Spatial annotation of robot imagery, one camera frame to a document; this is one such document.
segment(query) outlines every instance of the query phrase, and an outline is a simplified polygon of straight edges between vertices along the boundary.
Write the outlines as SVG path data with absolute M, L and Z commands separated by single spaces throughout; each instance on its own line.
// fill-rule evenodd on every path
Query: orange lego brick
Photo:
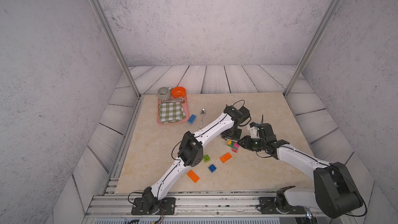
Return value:
M 224 156 L 220 157 L 222 163 L 225 163 L 228 159 L 230 159 L 232 156 L 229 152 L 227 152 L 227 154 L 225 154 Z
M 188 172 L 187 174 L 192 181 L 194 181 L 195 183 L 199 180 L 199 177 L 195 174 L 195 172 L 193 172 L 192 170 L 190 172 Z

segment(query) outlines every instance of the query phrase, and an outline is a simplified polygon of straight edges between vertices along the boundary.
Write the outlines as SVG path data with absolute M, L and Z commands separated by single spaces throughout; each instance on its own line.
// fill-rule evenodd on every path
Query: pink tray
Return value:
M 178 124 L 178 123 L 184 123 L 187 122 L 189 120 L 189 111 L 188 111 L 188 101 L 187 101 L 187 95 L 185 95 L 184 97 L 185 103 L 182 103 L 182 109 L 184 109 L 185 115 L 186 117 L 178 122 L 174 122 L 174 123 L 166 123 L 166 124 Z M 157 112 L 158 112 L 158 124 L 163 124 L 162 122 L 160 122 L 160 117 L 159 117 L 159 105 L 160 105 L 160 100 L 158 99 L 158 108 L 157 108 Z

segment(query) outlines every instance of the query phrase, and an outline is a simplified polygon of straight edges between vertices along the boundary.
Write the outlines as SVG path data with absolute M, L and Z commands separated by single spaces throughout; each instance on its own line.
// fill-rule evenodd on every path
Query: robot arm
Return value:
M 148 214 L 159 209 L 158 201 L 166 197 L 173 184 L 192 167 L 203 159 L 203 148 L 221 133 L 235 134 L 241 132 L 238 126 L 250 117 L 249 110 L 241 107 L 226 106 L 224 112 L 215 121 L 203 129 L 191 133 L 186 132 L 179 147 L 178 157 L 166 173 L 151 187 L 147 187 L 142 199 Z
M 337 218 L 362 207 L 364 201 L 353 179 L 342 163 L 329 163 L 296 149 L 289 142 L 277 140 L 270 124 L 250 123 L 251 136 L 245 136 L 238 144 L 251 151 L 264 150 L 314 180 L 314 189 L 285 187 L 277 192 L 276 204 L 280 212 L 288 212 L 291 206 L 311 207 L 322 210 L 328 217 Z
M 159 209 L 159 200 L 166 197 L 173 184 L 203 159 L 203 148 L 216 136 L 238 141 L 244 149 L 266 151 L 272 157 L 287 162 L 314 180 L 314 189 L 298 189 L 294 186 L 277 191 L 277 209 L 286 213 L 291 206 L 321 209 L 331 218 L 339 217 L 363 205 L 345 165 L 329 163 L 296 149 L 289 142 L 276 140 L 270 124 L 250 123 L 251 136 L 240 138 L 241 123 L 250 117 L 249 110 L 227 106 L 211 124 L 191 133 L 186 132 L 180 142 L 178 157 L 165 174 L 143 194 L 143 207 L 148 214 Z

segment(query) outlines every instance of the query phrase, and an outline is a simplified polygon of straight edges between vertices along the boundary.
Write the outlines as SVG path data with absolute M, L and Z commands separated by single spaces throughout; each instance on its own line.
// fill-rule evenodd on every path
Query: metal rail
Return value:
M 121 168 L 124 163 L 125 154 L 127 153 L 127 149 L 129 148 L 132 133 L 134 132 L 134 127 L 137 123 L 138 115 L 141 110 L 141 103 L 142 103 L 142 99 L 139 99 L 134 106 L 134 110 L 131 114 L 126 133 L 123 135 L 123 139 L 120 144 L 119 150 L 117 152 L 117 156 L 115 158 L 115 161 L 113 161 L 111 170 L 108 173 L 108 177 L 106 179 L 106 184 L 102 188 L 102 195 L 104 195 L 106 193 L 111 177 L 114 177 L 115 174 L 117 173 L 117 171 L 119 171 L 119 175 L 120 175 L 120 171 L 121 171 Z
M 301 72 L 304 70 L 309 59 L 311 58 L 311 55 L 316 48 L 316 45 L 318 44 L 323 33 L 325 32 L 326 27 L 328 26 L 328 23 L 330 22 L 331 18 L 333 17 L 334 13 L 336 12 L 340 3 L 341 3 L 341 0 L 331 0 L 329 7 L 326 9 L 326 11 L 321 19 L 321 22 L 319 23 L 318 28 L 316 29 L 316 31 L 311 39 L 310 44 L 308 45 L 306 51 L 304 52 L 303 56 L 301 57 L 301 60 L 299 61 L 298 65 L 296 67 L 295 72 L 293 73 L 293 76 L 289 82 L 289 85 L 286 87 L 286 90 L 283 93 L 285 98 L 287 98 L 289 93 L 292 91 L 297 79 L 299 78 Z
M 176 209 L 173 217 L 259 217 L 262 215 L 256 206 L 258 197 L 275 197 L 276 190 L 263 191 L 226 191 L 226 192 L 178 192 L 169 193 L 168 197 L 176 198 Z M 85 218 L 133 217 L 132 204 L 127 201 L 128 194 L 94 196 L 87 209 Z M 131 201 L 139 194 L 132 194 Z M 325 216 L 320 210 L 312 209 L 313 214 Z M 282 217 L 280 213 L 267 217 Z M 305 214 L 289 216 L 305 217 Z
M 116 38 L 113 35 L 113 32 L 111 30 L 111 27 L 109 26 L 108 21 L 106 20 L 106 17 L 103 13 L 103 10 L 101 8 L 99 1 L 98 0 L 89 0 L 89 1 L 91 3 L 91 6 L 94 9 L 94 12 L 97 15 L 99 22 L 102 25 L 102 29 L 105 32 L 105 35 L 106 35 L 109 43 L 112 46 L 112 49 L 113 49 L 113 52 L 115 53 L 116 58 L 119 61 L 124 74 L 126 75 L 127 81 L 129 82 L 130 86 L 132 87 L 134 94 L 137 96 L 137 98 L 139 98 L 140 92 L 138 91 L 137 85 L 135 84 L 134 79 L 131 76 L 130 70 L 126 64 L 126 60 L 124 59 L 122 51 L 120 50 L 119 45 L 116 42 Z

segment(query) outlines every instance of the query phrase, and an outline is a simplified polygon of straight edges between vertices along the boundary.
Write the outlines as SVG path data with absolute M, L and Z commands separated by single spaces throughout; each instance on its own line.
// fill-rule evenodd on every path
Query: metal spoon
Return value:
M 202 116 L 202 120 L 200 121 L 199 130 L 202 129 L 203 116 L 205 115 L 206 115 L 206 110 L 203 108 L 202 111 L 200 111 L 200 116 Z
M 176 99 L 171 99 L 168 101 L 161 101 L 161 103 L 169 103 L 169 102 L 181 102 L 181 103 L 185 103 L 185 100 L 183 97 L 178 97 Z

